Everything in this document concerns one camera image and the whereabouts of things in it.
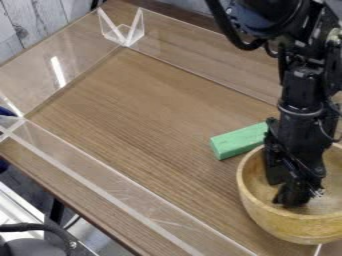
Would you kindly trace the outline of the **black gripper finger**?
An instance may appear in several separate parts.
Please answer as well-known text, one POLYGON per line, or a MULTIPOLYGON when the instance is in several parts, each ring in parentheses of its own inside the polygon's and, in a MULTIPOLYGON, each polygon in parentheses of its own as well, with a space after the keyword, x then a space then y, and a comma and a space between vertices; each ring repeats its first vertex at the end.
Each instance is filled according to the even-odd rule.
POLYGON ((282 151, 265 147, 266 179, 271 186, 285 184, 289 179, 287 156, 282 151))
POLYGON ((319 163, 315 167, 310 167, 290 159, 285 164, 289 168, 289 179, 285 184, 278 185, 273 203, 282 204, 287 208, 299 207, 307 204, 313 197, 321 195, 325 166, 319 163))

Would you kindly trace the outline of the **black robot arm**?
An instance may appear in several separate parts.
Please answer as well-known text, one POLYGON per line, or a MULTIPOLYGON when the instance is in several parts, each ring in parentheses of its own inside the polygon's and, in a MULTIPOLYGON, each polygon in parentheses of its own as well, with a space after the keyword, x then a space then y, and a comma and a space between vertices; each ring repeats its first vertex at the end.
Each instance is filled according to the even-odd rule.
POLYGON ((337 134, 342 105, 342 0, 204 0, 236 48, 265 48, 278 60, 279 116, 266 120, 266 178, 279 187, 273 202, 309 203, 323 191, 325 151, 337 134))

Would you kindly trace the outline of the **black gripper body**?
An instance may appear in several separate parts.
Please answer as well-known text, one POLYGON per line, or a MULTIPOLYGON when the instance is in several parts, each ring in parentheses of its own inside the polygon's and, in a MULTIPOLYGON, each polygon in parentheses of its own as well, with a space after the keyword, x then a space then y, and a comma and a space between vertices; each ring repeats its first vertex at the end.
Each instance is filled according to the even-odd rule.
POLYGON ((313 109, 278 105, 281 117, 266 120, 265 147, 282 151, 287 159, 315 167, 323 164, 325 151, 337 141, 334 138, 339 104, 319 104, 313 109))

